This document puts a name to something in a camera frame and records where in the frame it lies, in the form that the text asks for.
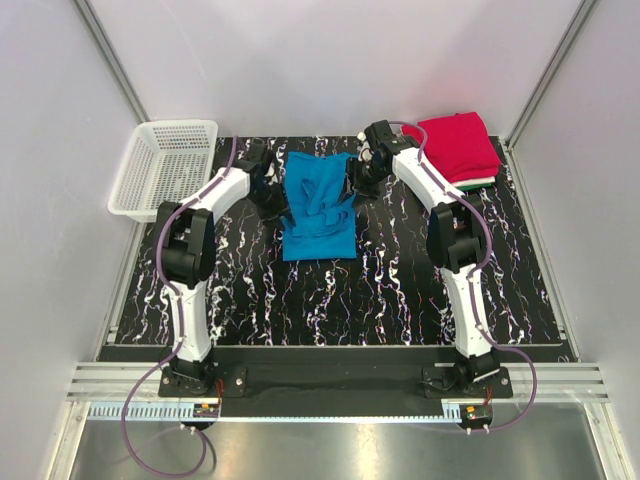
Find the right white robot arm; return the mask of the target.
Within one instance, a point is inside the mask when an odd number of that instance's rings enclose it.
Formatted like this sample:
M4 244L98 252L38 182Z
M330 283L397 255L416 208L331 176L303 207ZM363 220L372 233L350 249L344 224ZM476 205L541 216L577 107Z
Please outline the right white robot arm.
M482 202L467 196L427 160L426 131L420 139L396 133L381 120L357 135L358 156L347 164L345 190L362 199L375 199L379 184L390 175L405 183L429 213L426 250L445 282L455 324L458 357L439 378L422 381L437 394L455 390L476 396L500 370L486 318L481 270L488 263L492 239L480 212Z

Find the blue t shirt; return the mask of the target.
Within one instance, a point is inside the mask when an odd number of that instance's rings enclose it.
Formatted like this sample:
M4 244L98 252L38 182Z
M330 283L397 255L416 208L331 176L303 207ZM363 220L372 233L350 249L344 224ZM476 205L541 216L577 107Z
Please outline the blue t shirt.
M343 194L353 156L288 154L284 188L291 217L283 220L282 258L287 262L354 259L354 197Z

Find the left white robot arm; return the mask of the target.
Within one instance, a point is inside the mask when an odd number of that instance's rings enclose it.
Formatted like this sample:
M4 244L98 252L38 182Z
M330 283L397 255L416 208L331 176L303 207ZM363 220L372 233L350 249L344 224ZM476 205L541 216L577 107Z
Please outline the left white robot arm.
M216 223L245 199L272 228L282 230L292 218L276 176L276 154L263 142L250 144L240 158L231 156L195 193L161 203L156 214L155 268L174 327L172 351L160 361L162 383L194 396L223 388L207 329L206 286L216 265Z

